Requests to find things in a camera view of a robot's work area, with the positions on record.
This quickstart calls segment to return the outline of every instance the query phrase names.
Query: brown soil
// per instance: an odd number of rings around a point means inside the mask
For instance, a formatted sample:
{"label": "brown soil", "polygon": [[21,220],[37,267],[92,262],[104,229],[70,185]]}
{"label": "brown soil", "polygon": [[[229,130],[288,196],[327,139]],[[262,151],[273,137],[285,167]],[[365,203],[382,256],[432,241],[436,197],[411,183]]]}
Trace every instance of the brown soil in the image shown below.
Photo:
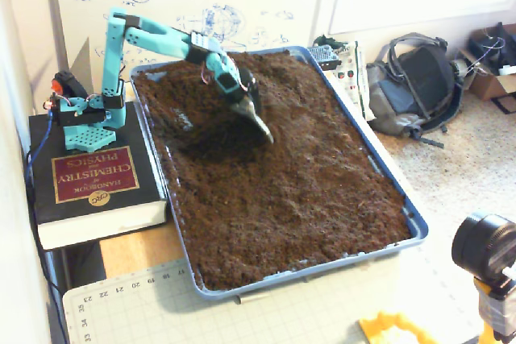
{"label": "brown soil", "polygon": [[409,238],[403,197],[317,72],[284,53],[232,57],[258,80],[273,145],[198,66],[135,83],[198,282],[236,288]]}

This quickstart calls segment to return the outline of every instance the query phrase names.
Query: cutting mat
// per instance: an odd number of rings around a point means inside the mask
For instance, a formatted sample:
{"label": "cutting mat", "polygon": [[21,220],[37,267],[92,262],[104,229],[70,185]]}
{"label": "cutting mat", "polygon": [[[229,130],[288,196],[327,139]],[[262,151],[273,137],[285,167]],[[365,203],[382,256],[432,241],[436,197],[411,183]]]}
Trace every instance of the cutting mat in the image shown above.
{"label": "cutting mat", "polygon": [[186,271],[179,259],[68,291],[70,342],[357,344],[367,342],[357,319],[380,309],[406,313],[442,343],[465,342],[481,327],[472,283],[464,305],[423,247],[244,296],[241,304],[203,300]]}

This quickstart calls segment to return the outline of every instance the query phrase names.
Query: measurement numbers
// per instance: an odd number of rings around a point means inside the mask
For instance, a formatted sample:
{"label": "measurement numbers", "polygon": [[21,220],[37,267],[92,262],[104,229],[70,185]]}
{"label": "measurement numbers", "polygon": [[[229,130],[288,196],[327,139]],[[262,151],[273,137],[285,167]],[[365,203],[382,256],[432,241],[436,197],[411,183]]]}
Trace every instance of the measurement numbers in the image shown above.
{"label": "measurement numbers", "polygon": [[91,342],[92,344],[97,341],[97,338],[94,336],[94,323],[90,319],[90,315],[88,312],[88,308],[90,306],[93,307],[95,303],[104,303],[108,302],[105,300],[110,299],[111,297],[115,297],[119,293],[128,293],[131,294],[133,291],[139,291],[140,289],[144,290],[149,286],[155,286],[160,281],[166,281],[166,283],[173,284],[173,282],[169,282],[172,278],[183,277],[186,274],[187,270],[183,267],[170,267],[166,272],[156,273],[152,277],[144,277],[139,278],[138,281],[132,279],[134,282],[131,282],[130,279],[125,282],[125,284],[121,284],[122,281],[116,281],[113,287],[100,287],[95,288],[92,287],[91,295],[85,296],[84,294],[80,295],[79,302],[80,304],[74,306],[76,308],[76,313],[79,313],[76,325],[78,327],[78,341],[77,342]]}

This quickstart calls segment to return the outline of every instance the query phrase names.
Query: blue cable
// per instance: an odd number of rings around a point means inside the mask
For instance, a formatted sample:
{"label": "blue cable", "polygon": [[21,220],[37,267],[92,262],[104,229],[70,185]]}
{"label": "blue cable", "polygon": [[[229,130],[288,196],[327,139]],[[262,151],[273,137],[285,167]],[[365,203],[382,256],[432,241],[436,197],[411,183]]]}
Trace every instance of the blue cable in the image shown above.
{"label": "blue cable", "polygon": [[[29,181],[29,176],[31,175],[31,170],[32,170],[32,164],[34,163],[34,160],[35,158],[38,156],[38,154],[40,153],[41,149],[43,148],[43,146],[45,145],[45,143],[47,142],[48,140],[48,135],[50,135],[50,130],[52,129],[52,111],[51,110],[48,110],[48,126],[47,126],[47,131],[45,132],[45,135],[43,136],[43,139],[41,140],[41,143],[40,145],[36,148],[36,150],[34,151],[34,154],[31,153],[31,161],[29,161],[27,163],[27,170],[25,171],[25,181],[26,181],[26,184],[28,184],[27,182]],[[40,259],[41,259],[41,269],[43,270],[44,272],[44,277],[45,279],[47,280],[48,282],[48,285],[50,286],[53,286],[58,292],[60,292],[59,288],[57,287],[57,285],[55,285],[48,277],[47,275],[45,275],[45,270],[44,270],[44,258],[42,257],[42,255],[44,255],[44,252],[43,252],[43,248],[41,247],[41,242],[39,241],[39,236],[37,234],[37,225],[35,226],[36,227],[36,231],[35,231],[35,239],[38,239],[38,240],[35,240],[35,243],[36,243],[36,249],[38,250],[38,255],[41,254],[40,256]],[[56,308],[56,313],[57,313],[57,320],[59,322],[59,327],[61,329],[61,333],[63,334],[63,340],[64,340],[64,343],[66,344],[68,342],[67,340],[67,336],[66,336],[66,333],[65,333],[65,328],[63,326],[63,322],[61,320],[61,316],[60,316],[60,313],[59,313],[59,306],[57,305],[57,300],[56,300],[56,296],[54,294],[54,289],[52,288],[49,288],[50,289],[50,296],[52,298],[52,300],[54,301],[54,307]]]}
{"label": "blue cable", "polygon": [[45,142],[48,140],[48,135],[50,135],[50,130],[51,129],[52,129],[52,111],[49,110],[48,111],[48,127],[47,127],[47,131],[45,132],[45,136],[43,136],[43,139],[41,140],[41,143],[38,146],[38,148],[34,151],[33,154],[31,154],[31,161],[29,161],[29,163],[27,165],[27,170],[25,171],[25,180],[28,180],[28,178],[29,178],[29,176],[31,174],[32,163],[34,163],[34,160],[38,156],[38,154],[40,153],[41,148],[43,148],[43,145],[45,145]]}

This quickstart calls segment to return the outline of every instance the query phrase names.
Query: yellow object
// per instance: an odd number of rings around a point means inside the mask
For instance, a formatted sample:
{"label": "yellow object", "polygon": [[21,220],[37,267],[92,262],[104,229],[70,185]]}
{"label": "yellow object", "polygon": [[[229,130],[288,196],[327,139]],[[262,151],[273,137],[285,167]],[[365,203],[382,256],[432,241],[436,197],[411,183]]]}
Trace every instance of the yellow object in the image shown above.
{"label": "yellow object", "polygon": [[478,338],[478,344],[498,344],[499,341],[494,339],[493,328],[484,323],[484,332]]}
{"label": "yellow object", "polygon": [[[478,279],[474,278],[473,282],[475,283],[475,286],[477,289],[481,290],[485,294],[491,293],[491,287],[487,284],[484,284],[483,282],[479,281]],[[478,344],[498,344],[501,343],[498,340],[494,339],[494,332],[493,328],[491,328],[486,322],[484,322],[484,332],[480,335],[478,338]]]}
{"label": "yellow object", "polygon": [[361,318],[359,323],[365,333],[365,337],[369,340],[369,344],[388,344],[383,333],[393,327],[411,332],[418,339],[419,344],[438,344],[428,332],[417,327],[403,313],[388,314],[379,312],[377,318],[373,320]]}

